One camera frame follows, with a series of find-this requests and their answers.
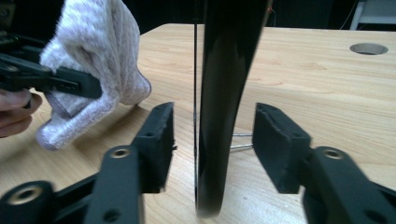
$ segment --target circular grommet hole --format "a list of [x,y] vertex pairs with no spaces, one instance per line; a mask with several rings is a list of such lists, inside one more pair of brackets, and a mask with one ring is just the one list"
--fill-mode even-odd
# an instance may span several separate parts
[[339,152],[332,150],[332,149],[324,150],[324,155],[331,159],[335,159],[335,160],[343,159],[343,155],[341,155]]
[[119,158],[124,158],[129,155],[130,151],[129,149],[122,148],[122,149],[117,149],[111,153],[111,157],[114,159],[119,159]]
[[39,186],[28,186],[15,192],[9,199],[8,203],[12,205],[18,205],[23,203],[29,203],[32,200],[40,196],[42,188]]
[[360,44],[355,44],[350,46],[349,48],[355,53],[359,54],[366,54],[366,55],[378,55],[378,54],[384,54],[388,52],[388,48],[380,45],[380,44],[374,44],[374,43],[360,43]]
[[117,221],[121,216],[121,212],[118,209],[110,209],[103,215],[103,221],[107,223]]
[[376,211],[366,210],[364,211],[364,214],[375,223],[388,223],[387,219]]

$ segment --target wooden table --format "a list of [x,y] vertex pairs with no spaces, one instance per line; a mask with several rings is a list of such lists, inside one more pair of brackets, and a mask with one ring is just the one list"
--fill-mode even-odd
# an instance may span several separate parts
[[[202,42],[199,27],[200,55]],[[349,50],[362,42],[384,45],[389,52]],[[120,105],[70,147],[48,152],[35,142],[36,129],[50,117],[47,103],[26,132],[0,139],[0,193],[38,179],[62,189],[95,173],[108,149],[131,143],[152,107],[172,101],[178,150],[166,192],[145,195],[147,223],[305,223],[301,194],[277,194],[252,149],[231,153],[219,216],[197,218],[193,26],[167,24],[142,35],[139,68],[152,84],[150,97],[133,109]],[[257,102],[282,109],[313,137],[312,147],[340,148],[371,180],[396,189],[396,33],[265,28],[236,133],[252,132]],[[235,139],[234,144],[248,142]]]

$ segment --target black curved object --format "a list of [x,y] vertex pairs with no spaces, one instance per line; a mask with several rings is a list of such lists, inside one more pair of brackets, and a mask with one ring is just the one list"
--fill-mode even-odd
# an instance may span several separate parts
[[221,208],[233,126],[270,0],[205,1],[205,43],[195,158],[198,217]]

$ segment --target black tool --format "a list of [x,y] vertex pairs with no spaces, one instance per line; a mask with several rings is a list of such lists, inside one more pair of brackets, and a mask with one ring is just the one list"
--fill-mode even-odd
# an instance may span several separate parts
[[38,63],[40,48],[24,46],[11,35],[0,41],[0,89],[21,91],[61,91],[76,96],[97,99],[102,95],[100,82],[92,75],[65,67],[52,72]]

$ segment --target human hand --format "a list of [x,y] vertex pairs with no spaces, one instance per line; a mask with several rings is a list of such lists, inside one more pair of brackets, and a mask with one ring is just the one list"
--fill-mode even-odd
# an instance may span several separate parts
[[[23,108],[30,103],[30,108]],[[0,90],[0,137],[7,137],[25,131],[32,122],[43,100],[37,94],[23,91]]]

